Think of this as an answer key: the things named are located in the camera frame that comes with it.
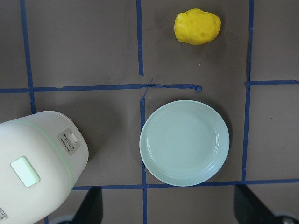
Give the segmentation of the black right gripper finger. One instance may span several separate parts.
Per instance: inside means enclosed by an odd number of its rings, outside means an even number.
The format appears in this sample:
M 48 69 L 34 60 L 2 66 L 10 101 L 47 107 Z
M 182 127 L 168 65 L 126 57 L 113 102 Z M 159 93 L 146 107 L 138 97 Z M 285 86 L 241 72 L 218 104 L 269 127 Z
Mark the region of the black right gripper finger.
M 239 224 L 279 224 L 264 203 L 246 186 L 234 187 L 234 216 Z

